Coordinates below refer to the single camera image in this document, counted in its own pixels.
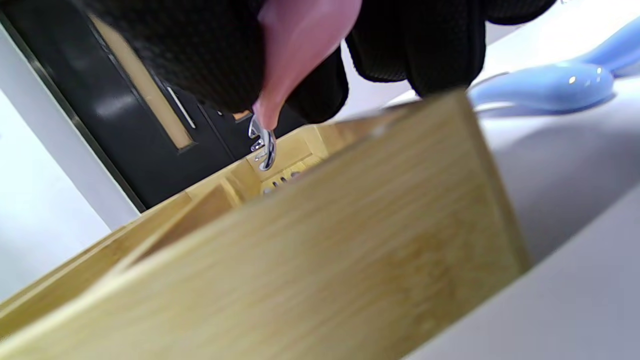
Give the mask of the person's right hand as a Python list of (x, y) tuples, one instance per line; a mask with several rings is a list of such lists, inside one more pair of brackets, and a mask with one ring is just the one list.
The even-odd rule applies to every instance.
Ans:
[(268, 130), (284, 105), (318, 124), (349, 96), (340, 50), (375, 83), (421, 98), (482, 71), (486, 23), (521, 25), (552, 0), (80, 0), (158, 77)]

